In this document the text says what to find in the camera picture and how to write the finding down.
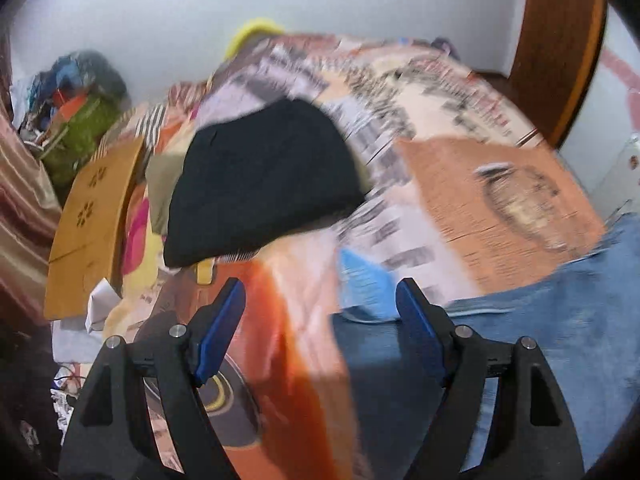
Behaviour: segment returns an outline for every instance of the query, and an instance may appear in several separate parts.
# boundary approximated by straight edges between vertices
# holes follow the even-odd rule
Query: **silver bolt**
[[[526,348],[527,350],[533,350],[536,346],[538,346],[538,343],[536,343],[536,340],[527,335],[520,340],[520,344],[524,346],[524,348]]]
[[[464,339],[467,339],[471,337],[473,334],[474,334],[474,331],[471,330],[471,327],[467,325],[458,325],[456,327],[456,335],[458,337],[463,337]]]
[[[107,338],[107,341],[105,341],[105,343],[107,344],[107,348],[116,348],[116,346],[120,344],[120,336],[112,335],[111,337]]]
[[[187,327],[185,327],[184,325],[173,325],[170,329],[169,329],[169,335],[171,337],[182,337],[183,335],[185,335],[187,333]]]

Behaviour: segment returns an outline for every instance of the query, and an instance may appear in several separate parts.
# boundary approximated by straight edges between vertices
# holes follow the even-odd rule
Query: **bed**
[[[103,335],[134,341],[153,332],[154,314],[164,310],[187,322],[227,278],[240,278],[244,316],[220,373],[200,391],[239,475],[402,478],[441,391],[396,322],[389,288],[372,276],[392,285],[412,277],[451,315],[481,314],[460,300],[535,286],[590,254],[605,227],[523,114],[421,41],[303,34],[255,41],[208,81],[177,84],[166,102],[128,112],[97,156],[134,136],[156,106],[162,120],[148,151],[183,153],[198,129],[283,97],[332,118],[369,172],[365,203],[255,253],[170,269],[140,182],[127,209],[122,302]],[[354,288],[379,301],[362,308],[346,293]],[[90,366],[68,365],[82,376]],[[180,470],[158,391],[146,387],[163,463]]]

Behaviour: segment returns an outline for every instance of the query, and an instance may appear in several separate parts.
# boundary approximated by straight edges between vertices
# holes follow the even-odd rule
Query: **black garment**
[[[280,100],[193,138],[169,206],[164,262],[184,267],[255,250],[363,200],[331,119],[307,102]]]

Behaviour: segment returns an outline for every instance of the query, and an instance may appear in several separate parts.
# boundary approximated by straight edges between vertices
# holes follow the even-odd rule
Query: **curtain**
[[[42,315],[49,251],[60,206],[42,164],[0,105],[0,319],[31,332]]]

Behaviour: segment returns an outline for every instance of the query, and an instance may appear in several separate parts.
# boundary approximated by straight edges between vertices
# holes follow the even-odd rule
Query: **bedsheet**
[[[284,96],[334,120],[369,170],[366,202],[330,227],[257,253],[169,269],[141,184],[127,214],[123,300],[104,336],[132,341],[167,309],[187,322],[238,277],[245,313],[220,373],[200,395],[240,476],[402,478],[441,392],[397,323],[341,315],[350,277],[339,272],[340,250],[395,282],[413,277],[447,308],[537,282],[587,253],[604,228],[507,99],[442,51],[406,40],[264,40],[220,67],[160,150],[184,150],[198,128]],[[389,360],[397,366],[385,366]],[[180,469],[157,391],[151,383],[147,390],[162,460]]]

